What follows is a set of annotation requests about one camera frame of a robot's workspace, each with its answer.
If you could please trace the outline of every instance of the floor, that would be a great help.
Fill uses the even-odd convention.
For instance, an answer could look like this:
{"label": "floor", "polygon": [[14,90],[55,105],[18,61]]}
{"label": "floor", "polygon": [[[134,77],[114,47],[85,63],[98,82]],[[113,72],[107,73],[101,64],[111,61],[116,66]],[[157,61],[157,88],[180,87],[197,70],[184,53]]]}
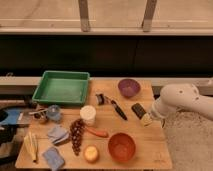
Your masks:
{"label": "floor", "polygon": [[[180,112],[166,119],[164,126],[173,161],[171,171],[211,171],[213,168],[213,124],[196,113]],[[12,143],[0,148],[0,156],[18,152],[26,129],[20,129]],[[14,163],[0,171],[14,171]]]}
{"label": "floor", "polygon": [[[90,0],[91,27],[140,28],[146,0]],[[153,27],[213,28],[210,0],[158,1]],[[79,28],[78,0],[0,0],[0,27]]]}

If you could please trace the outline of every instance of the white cup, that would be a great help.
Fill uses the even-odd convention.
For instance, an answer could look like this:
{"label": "white cup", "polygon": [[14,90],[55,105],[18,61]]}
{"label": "white cup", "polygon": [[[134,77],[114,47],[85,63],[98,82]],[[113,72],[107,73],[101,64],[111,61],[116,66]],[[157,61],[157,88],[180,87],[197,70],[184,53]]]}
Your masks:
{"label": "white cup", "polygon": [[80,110],[81,119],[88,126],[93,126],[95,123],[96,110],[93,106],[87,105]]}

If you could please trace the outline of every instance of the red bowl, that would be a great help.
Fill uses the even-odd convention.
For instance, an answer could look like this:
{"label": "red bowl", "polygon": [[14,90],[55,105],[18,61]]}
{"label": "red bowl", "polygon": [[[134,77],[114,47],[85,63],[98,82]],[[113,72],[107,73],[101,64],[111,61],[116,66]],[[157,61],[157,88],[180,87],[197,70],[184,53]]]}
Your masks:
{"label": "red bowl", "polygon": [[140,91],[141,87],[137,81],[127,78],[118,83],[118,89],[123,96],[133,97]]}
{"label": "red bowl", "polygon": [[127,134],[117,133],[108,142],[109,153],[115,161],[127,162],[135,154],[135,142]]}

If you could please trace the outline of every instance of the bunch of grapes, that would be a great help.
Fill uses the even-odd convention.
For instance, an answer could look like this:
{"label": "bunch of grapes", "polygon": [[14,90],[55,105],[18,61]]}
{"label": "bunch of grapes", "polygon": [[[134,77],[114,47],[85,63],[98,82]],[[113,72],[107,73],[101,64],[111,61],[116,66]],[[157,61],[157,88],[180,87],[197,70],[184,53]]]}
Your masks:
{"label": "bunch of grapes", "polygon": [[84,122],[82,119],[77,119],[70,126],[72,149],[76,156],[78,156],[81,151],[80,146],[82,143],[83,134]]}

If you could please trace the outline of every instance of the metal bracket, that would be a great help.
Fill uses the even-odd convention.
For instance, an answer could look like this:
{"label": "metal bracket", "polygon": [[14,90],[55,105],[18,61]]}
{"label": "metal bracket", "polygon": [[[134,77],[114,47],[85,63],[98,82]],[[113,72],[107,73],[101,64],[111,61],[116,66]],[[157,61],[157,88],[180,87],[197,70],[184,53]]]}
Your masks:
{"label": "metal bracket", "polygon": [[144,14],[143,23],[142,23],[142,28],[144,32],[149,32],[152,28],[152,19],[154,17],[156,5],[157,5],[157,0],[147,0],[146,10]]}
{"label": "metal bracket", "polygon": [[87,0],[78,0],[78,4],[81,19],[81,30],[83,32],[88,32],[90,31],[88,2]]}

